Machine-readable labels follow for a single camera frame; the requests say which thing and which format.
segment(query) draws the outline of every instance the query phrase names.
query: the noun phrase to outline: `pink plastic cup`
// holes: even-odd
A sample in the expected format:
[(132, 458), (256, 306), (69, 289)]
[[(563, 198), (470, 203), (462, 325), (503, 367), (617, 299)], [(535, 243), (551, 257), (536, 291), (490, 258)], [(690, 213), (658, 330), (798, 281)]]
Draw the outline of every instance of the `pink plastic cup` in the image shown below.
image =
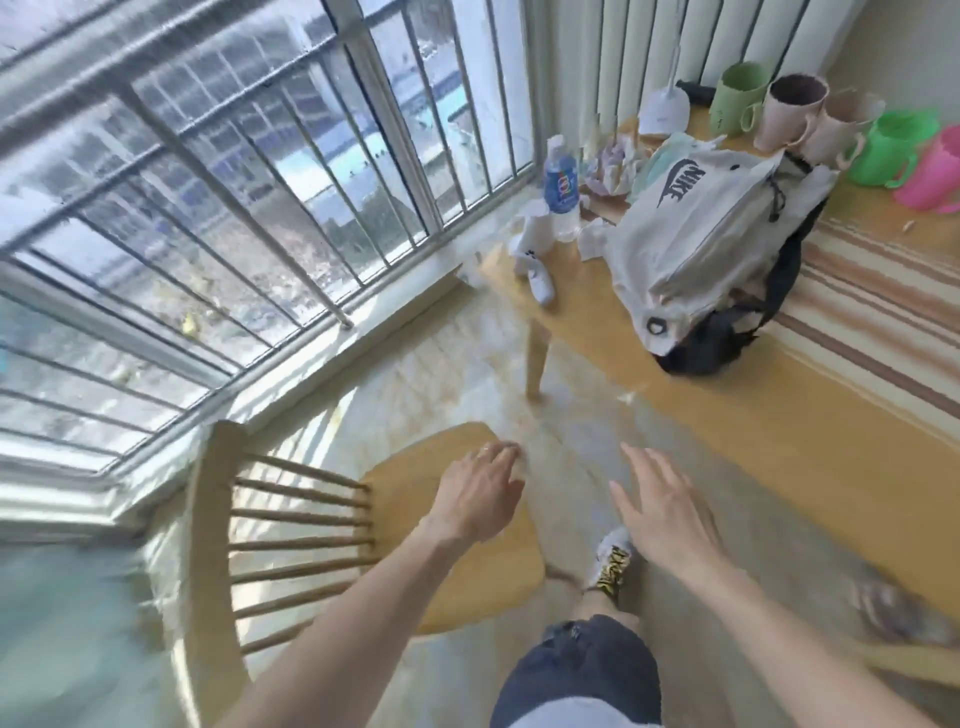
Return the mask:
[(894, 199), (914, 209), (946, 215), (960, 211), (960, 201), (947, 202), (956, 189), (960, 189), (960, 124), (940, 133), (913, 174), (894, 192)]

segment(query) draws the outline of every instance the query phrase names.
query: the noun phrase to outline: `nike logo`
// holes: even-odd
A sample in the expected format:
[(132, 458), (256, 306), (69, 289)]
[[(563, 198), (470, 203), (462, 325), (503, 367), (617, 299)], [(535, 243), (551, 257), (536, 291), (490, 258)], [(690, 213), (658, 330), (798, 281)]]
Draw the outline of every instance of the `nike logo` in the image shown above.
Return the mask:
[(693, 185), (702, 178), (705, 172), (693, 159), (681, 159), (671, 167), (666, 176), (666, 184), (660, 193), (660, 200), (657, 207), (663, 202), (666, 196), (672, 197), (679, 202), (689, 192)]

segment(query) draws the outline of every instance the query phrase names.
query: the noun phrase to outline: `table leg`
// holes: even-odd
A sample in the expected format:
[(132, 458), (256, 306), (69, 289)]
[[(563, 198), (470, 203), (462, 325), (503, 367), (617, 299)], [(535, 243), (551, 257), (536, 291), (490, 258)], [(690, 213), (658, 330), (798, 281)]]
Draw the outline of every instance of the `table leg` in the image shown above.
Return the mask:
[(536, 321), (530, 322), (527, 330), (527, 382), (528, 400), (540, 396), (540, 380), (546, 365), (546, 353), (550, 349), (550, 331)]

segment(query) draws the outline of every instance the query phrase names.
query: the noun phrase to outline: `denim shorts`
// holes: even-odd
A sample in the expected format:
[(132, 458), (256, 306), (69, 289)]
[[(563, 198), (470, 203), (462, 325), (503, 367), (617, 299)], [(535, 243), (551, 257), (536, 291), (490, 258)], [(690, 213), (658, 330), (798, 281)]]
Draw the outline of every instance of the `denim shorts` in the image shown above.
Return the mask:
[(565, 697), (597, 698), (634, 723), (661, 724), (657, 661), (635, 632), (605, 615), (548, 627), (507, 678), (490, 726), (508, 728)]

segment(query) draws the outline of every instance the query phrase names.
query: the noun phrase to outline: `striped mat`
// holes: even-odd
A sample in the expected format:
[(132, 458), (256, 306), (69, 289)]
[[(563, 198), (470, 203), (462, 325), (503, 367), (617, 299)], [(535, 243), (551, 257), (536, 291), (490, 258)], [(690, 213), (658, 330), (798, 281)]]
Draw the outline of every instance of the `striped mat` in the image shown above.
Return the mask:
[(960, 443), (960, 268), (835, 220), (765, 331), (798, 358)]

